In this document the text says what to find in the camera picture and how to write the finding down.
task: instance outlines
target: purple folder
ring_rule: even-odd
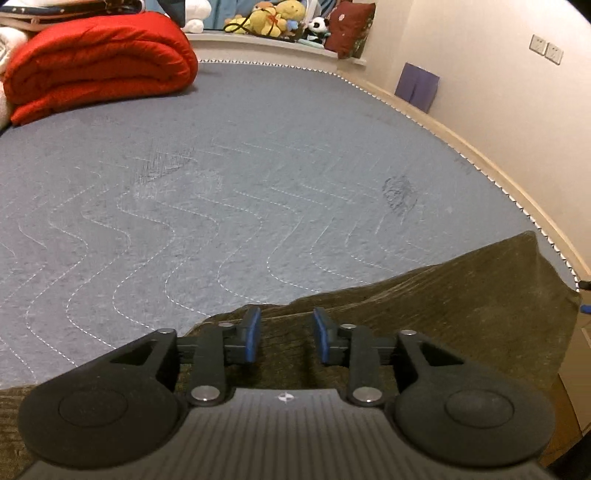
[[[438,85],[437,75],[407,63],[402,69],[394,95],[428,113]]]

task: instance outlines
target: folded comforter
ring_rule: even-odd
[[[55,25],[18,50],[4,90],[24,125],[55,112],[108,100],[163,95],[197,74],[187,37],[165,15],[96,17]]]

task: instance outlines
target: electrical outlet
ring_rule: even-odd
[[[556,45],[553,43],[548,43],[548,48],[546,49],[546,54],[544,55],[549,61],[553,61],[556,65],[560,65],[562,61],[562,54],[563,51],[560,50]]]
[[[531,37],[530,42],[530,50],[539,53],[540,55],[544,55],[546,53],[546,47],[548,46],[548,42],[543,38],[540,38],[538,35],[534,35]]]

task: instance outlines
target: red pillow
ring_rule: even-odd
[[[355,42],[363,36],[368,19],[375,12],[375,4],[341,2],[331,13],[326,39],[326,50],[334,51],[340,59],[351,56]]]

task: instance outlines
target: white wall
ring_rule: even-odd
[[[591,25],[566,0],[379,0],[374,27],[366,79],[393,92],[406,61],[439,75],[430,115],[519,184],[591,265]],[[561,65],[528,49],[532,34],[564,50]]]

